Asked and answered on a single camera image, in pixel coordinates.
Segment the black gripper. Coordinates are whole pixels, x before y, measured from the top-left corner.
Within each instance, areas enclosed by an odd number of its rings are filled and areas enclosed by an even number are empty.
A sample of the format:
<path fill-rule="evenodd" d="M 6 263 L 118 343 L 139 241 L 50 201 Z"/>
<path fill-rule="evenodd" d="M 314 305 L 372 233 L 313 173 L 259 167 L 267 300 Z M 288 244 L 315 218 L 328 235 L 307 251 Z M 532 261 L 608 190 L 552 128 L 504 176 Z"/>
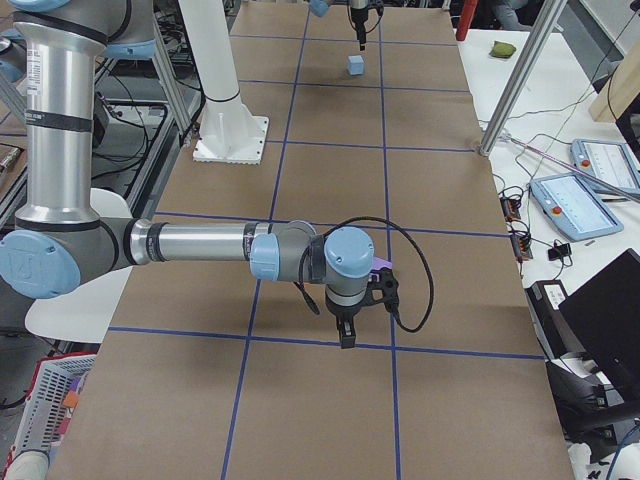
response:
<path fill-rule="evenodd" d="M 361 306 L 344 306 L 334 302 L 330 298 L 327 298 L 326 307 L 336 318 L 336 327 L 339 333 L 340 348 L 354 348 L 356 333 L 355 316 L 361 310 Z"/>
<path fill-rule="evenodd" d="M 368 0 L 349 0 L 349 13 L 351 20 L 354 23 L 357 41 L 359 49 L 364 50 L 366 48 L 366 27 L 365 23 L 369 16 L 369 1 Z"/>

